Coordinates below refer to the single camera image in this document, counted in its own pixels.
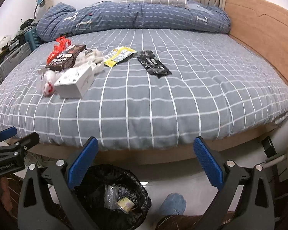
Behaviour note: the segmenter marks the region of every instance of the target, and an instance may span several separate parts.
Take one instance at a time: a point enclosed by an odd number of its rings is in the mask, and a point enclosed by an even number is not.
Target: metal screw
[[[263,170],[263,167],[258,164],[258,165],[256,165],[256,169],[257,169],[258,171],[262,171],[262,170]]]
[[[228,161],[226,162],[226,164],[227,164],[229,167],[234,167],[234,166],[235,166],[235,162],[232,161],[232,160],[228,160]]]
[[[29,170],[34,170],[34,169],[35,169],[35,164],[33,163],[29,166]]]
[[[58,160],[56,162],[56,165],[59,166],[59,167],[63,166],[64,165],[64,160]]]

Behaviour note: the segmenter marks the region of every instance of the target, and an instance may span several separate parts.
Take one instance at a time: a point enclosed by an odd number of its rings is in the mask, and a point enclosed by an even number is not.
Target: cardboard box
[[[74,66],[78,54],[84,50],[86,50],[86,45],[71,45],[46,65],[46,69],[60,72],[71,68]]]
[[[95,77],[91,66],[68,69],[54,84],[60,98],[82,98]]]

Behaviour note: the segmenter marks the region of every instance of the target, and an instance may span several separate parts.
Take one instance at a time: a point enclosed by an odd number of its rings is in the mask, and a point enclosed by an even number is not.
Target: blue blanket
[[[72,36],[121,28],[228,33],[230,19],[218,7],[194,3],[190,10],[159,4],[119,4],[110,1],[76,10],[73,6],[58,3],[44,14],[36,33],[42,40],[50,42],[60,35]]]

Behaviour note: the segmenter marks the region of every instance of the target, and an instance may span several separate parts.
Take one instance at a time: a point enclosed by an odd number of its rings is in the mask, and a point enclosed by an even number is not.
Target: suitcase handle
[[[8,59],[11,61],[11,59],[15,58],[20,53],[20,51],[21,49],[18,47],[17,49],[15,49],[13,52],[10,53]]]

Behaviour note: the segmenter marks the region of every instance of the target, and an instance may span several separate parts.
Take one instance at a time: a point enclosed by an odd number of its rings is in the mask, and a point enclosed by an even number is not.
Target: trash can
[[[119,208],[105,208],[106,186],[118,186],[118,201],[128,198],[134,207],[127,214]],[[151,207],[151,199],[137,177],[113,165],[97,165],[88,169],[74,192],[82,206],[101,230],[133,230],[139,227]]]

